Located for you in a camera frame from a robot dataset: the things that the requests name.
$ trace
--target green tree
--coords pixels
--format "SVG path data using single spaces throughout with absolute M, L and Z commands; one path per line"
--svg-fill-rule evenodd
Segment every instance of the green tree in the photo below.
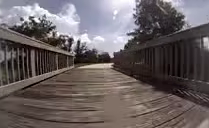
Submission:
M 98 55 L 99 63 L 109 63 L 111 61 L 111 57 L 108 52 L 103 52 Z
M 134 19 L 137 28 L 128 33 L 133 38 L 125 49 L 179 31 L 186 24 L 185 16 L 164 0 L 136 0 Z
M 93 48 L 93 49 L 88 49 L 84 53 L 84 62 L 85 63 L 97 63 L 98 62 L 98 50 Z
M 41 41 L 47 41 L 48 35 L 56 34 L 56 26 L 47 20 L 46 15 L 39 18 L 34 16 L 29 16 L 28 19 L 20 18 L 20 21 L 22 22 L 20 25 L 14 25 L 9 29 Z
M 84 57 L 84 53 L 87 51 L 86 43 L 81 43 L 81 40 L 77 41 L 76 47 L 74 49 L 75 52 L 75 63 L 82 63 L 82 59 Z
M 72 50 L 74 43 L 73 37 L 68 35 L 58 35 L 56 26 L 47 19 L 46 15 L 36 18 L 29 16 L 28 19 L 20 18 L 21 24 L 9 27 L 9 29 L 26 36 L 43 41 L 55 47 L 62 48 L 66 51 Z

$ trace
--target distant trees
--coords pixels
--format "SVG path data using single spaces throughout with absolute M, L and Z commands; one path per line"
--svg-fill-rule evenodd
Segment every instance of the distant trees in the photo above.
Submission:
M 111 57 L 108 52 L 103 52 L 98 55 L 98 62 L 109 63 L 110 61 L 111 61 Z
M 99 54 L 97 49 L 89 49 L 86 43 L 81 43 L 80 40 L 77 41 L 74 52 L 75 63 L 109 63 L 111 60 L 109 53 Z
M 144 43 L 174 33 L 186 25 L 185 16 L 164 0 L 136 0 L 134 20 L 137 28 L 128 33 L 132 39 L 125 45 L 125 49 L 138 42 Z

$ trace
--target wooden boardwalk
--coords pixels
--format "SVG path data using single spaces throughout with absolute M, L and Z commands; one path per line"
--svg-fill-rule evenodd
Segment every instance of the wooden boardwalk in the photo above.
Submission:
M 209 128 L 209 108 L 110 64 L 76 68 L 0 100 L 0 128 L 146 127 Z

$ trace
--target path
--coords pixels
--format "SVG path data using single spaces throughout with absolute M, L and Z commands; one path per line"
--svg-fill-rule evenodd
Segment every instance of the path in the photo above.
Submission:
M 209 128 L 209 109 L 111 69 L 83 66 L 0 100 L 0 128 Z

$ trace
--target white railing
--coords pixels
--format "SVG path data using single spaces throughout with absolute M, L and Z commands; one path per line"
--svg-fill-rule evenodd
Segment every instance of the white railing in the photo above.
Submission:
M 209 24 L 117 52 L 114 63 L 131 75 L 209 92 Z
M 0 27 L 0 97 L 74 67 L 74 55 Z

